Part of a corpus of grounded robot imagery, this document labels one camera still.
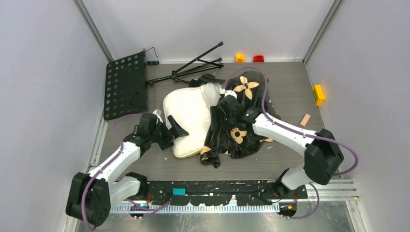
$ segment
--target gray table surface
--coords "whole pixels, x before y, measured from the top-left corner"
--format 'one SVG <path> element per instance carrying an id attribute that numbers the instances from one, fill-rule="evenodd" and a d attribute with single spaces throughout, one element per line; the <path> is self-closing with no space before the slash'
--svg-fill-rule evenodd
<path id="1" fill-rule="evenodd" d="M 319 131 L 323 127 L 319 110 L 315 104 L 311 91 L 311 84 L 302 62 L 274 62 L 274 63 L 226 63 L 225 67 L 217 70 L 215 76 L 226 79 L 236 70 L 255 66 L 262 69 L 269 78 L 269 96 L 274 109 L 283 121 L 299 126 L 305 114 L 311 116 L 305 126 L 308 130 Z M 147 67 L 148 79 L 169 75 L 171 70 L 181 64 L 160 64 Z M 198 78 L 200 74 L 182 77 L 184 80 Z M 149 111 L 162 110 L 162 101 L 171 91 L 187 87 L 184 83 L 174 83 L 172 80 L 156 83 L 148 88 Z M 132 132 L 139 119 L 126 118 L 117 123 L 117 131 L 121 136 Z M 113 130 L 113 121 L 109 122 L 105 135 L 100 163 L 106 160 L 118 148 L 119 141 Z M 161 151 L 157 144 L 153 144 L 137 162 L 130 165 L 125 173 L 136 172 L 148 177 L 149 180 L 256 180 L 276 179 L 286 168 L 292 168 L 303 162 L 303 158 L 290 148 L 278 143 L 266 143 L 262 149 L 244 159 L 231 159 L 220 154 L 221 166 L 214 169 L 204 166 L 199 161 L 199 155 L 178 159 L 171 149 Z"/>

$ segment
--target white pillow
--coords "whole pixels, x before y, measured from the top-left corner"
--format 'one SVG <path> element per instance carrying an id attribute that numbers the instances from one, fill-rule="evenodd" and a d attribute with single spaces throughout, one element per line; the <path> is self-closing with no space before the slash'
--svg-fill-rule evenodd
<path id="1" fill-rule="evenodd" d="M 172 115 L 189 135 L 176 138 L 173 153 L 177 158 L 198 154 L 204 146 L 211 125 L 209 108 L 218 103 L 220 85 L 207 83 L 195 88 L 182 88 L 169 93 L 163 102 L 166 126 L 171 127 L 167 117 Z"/>

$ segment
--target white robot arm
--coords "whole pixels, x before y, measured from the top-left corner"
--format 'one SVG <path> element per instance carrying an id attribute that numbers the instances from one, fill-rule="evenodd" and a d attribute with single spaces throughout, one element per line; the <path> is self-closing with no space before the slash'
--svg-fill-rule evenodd
<path id="1" fill-rule="evenodd" d="M 311 182 L 322 185 L 329 182 L 344 159 L 340 148 L 336 144 L 314 139 L 308 135 L 334 139 L 330 131 L 305 130 L 271 115 L 264 115 L 260 108 L 244 109 L 244 106 L 236 100 L 235 93 L 227 93 L 219 100 L 217 106 L 211 107 L 212 117 L 218 117 L 216 120 L 212 118 L 212 122 L 218 122 L 218 125 L 211 125 L 212 127 L 242 128 L 278 141 L 305 158 L 303 164 L 293 169 L 286 169 L 276 180 L 273 190 L 278 197 L 291 196 L 299 186 Z M 148 193 L 147 178 L 143 175 L 128 173 L 119 182 L 116 180 L 129 165 L 151 148 L 152 143 L 158 143 L 164 150 L 173 145 L 175 138 L 188 135 L 172 116 L 168 117 L 172 127 L 167 129 L 162 120 L 158 120 L 159 115 L 160 113 L 155 112 L 143 114 L 138 127 L 124 139 L 122 150 L 119 148 L 104 163 L 87 174 L 77 173 L 74 176 L 67 201 L 67 215 L 83 219 L 81 197 L 92 176 L 96 177 L 87 192 L 85 208 L 87 220 L 95 226 L 100 226 L 106 220 L 111 206 L 117 205 L 130 196 L 143 197 Z"/>
<path id="2" fill-rule="evenodd" d="M 173 145 L 175 138 L 188 135 L 172 116 L 168 117 L 172 126 L 168 129 L 160 114 L 159 110 L 143 114 L 139 125 L 124 138 L 122 146 L 107 160 L 87 174 L 77 173 L 74 176 L 67 200 L 67 215 L 82 220 L 82 213 L 85 211 L 89 224 L 100 226 L 107 219 L 112 206 L 130 196 L 144 197 L 148 193 L 147 178 L 143 175 L 128 173 L 120 181 L 116 180 L 129 165 L 151 148 L 152 143 L 158 143 L 164 150 Z M 84 192 L 86 201 L 82 206 Z"/>
<path id="3" fill-rule="evenodd" d="M 269 114 L 265 115 L 260 108 L 245 109 L 236 100 L 236 94 L 231 90 L 225 92 L 225 96 L 219 100 L 213 110 L 211 109 L 211 112 L 216 112 L 215 117 L 220 117 L 219 114 L 224 117 L 224 120 L 213 119 L 213 122 L 220 122 L 220 125 L 214 125 L 214 127 L 242 128 L 242 130 L 278 141 L 305 158 L 303 164 L 286 169 L 276 180 L 274 190 L 279 197 L 288 197 L 299 186 L 311 182 L 321 185 L 328 184 L 344 160 L 338 145 L 313 138 L 323 137 L 334 140 L 330 131 L 326 129 L 320 132 L 305 130 Z"/>

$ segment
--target black fabric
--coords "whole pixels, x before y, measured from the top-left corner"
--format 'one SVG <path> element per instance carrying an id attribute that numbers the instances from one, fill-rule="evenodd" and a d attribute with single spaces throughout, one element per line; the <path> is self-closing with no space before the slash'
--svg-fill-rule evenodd
<path id="1" fill-rule="evenodd" d="M 262 108 L 264 88 L 264 76 L 260 72 L 247 71 L 232 78 L 225 89 L 235 91 L 237 100 L 248 109 L 251 106 Z M 265 98 L 265 110 L 280 119 L 273 109 L 268 94 Z M 267 138 L 238 128 L 223 130 L 219 127 L 217 130 L 212 130 L 209 127 L 200 161 L 203 165 L 211 164 L 214 168 L 218 168 L 220 166 L 218 154 L 227 152 L 233 159 L 244 158 L 259 151 L 265 139 Z"/>
<path id="2" fill-rule="evenodd" d="M 198 78 L 198 80 L 192 79 L 190 81 L 189 87 L 199 87 L 201 85 L 204 85 L 206 83 L 224 83 L 225 80 L 221 79 L 216 79 L 214 75 L 205 73 L 202 76 Z"/>

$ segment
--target tan flower pattern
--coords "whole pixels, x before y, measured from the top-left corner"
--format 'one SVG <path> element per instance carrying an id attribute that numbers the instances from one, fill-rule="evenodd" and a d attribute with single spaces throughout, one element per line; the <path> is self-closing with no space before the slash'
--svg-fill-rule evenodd
<path id="1" fill-rule="evenodd" d="M 248 134 L 247 131 L 241 131 L 239 128 L 233 128 L 231 130 L 231 136 L 237 144 L 243 143 L 243 138 Z"/>
<path id="2" fill-rule="evenodd" d="M 210 151 L 211 150 L 211 148 L 209 148 L 209 147 L 207 147 L 207 146 L 204 146 L 203 148 L 202 148 L 202 150 L 201 150 L 201 155 L 203 155 L 205 152 L 208 152 L 208 151 Z"/>
<path id="3" fill-rule="evenodd" d="M 248 83 L 248 79 L 244 76 L 240 77 L 241 83 L 242 85 L 240 86 L 236 86 L 234 88 L 235 92 L 241 92 L 242 90 L 245 90 L 245 95 L 247 98 L 249 98 L 249 100 L 252 100 L 252 90 L 250 90 L 251 88 L 255 88 L 259 85 L 259 83 L 257 82 L 249 82 Z"/>
<path id="4" fill-rule="evenodd" d="M 269 138 L 261 139 L 261 140 L 259 140 L 259 142 L 268 142 L 268 143 L 270 143 L 270 142 L 273 142 L 273 139 L 269 139 Z"/>

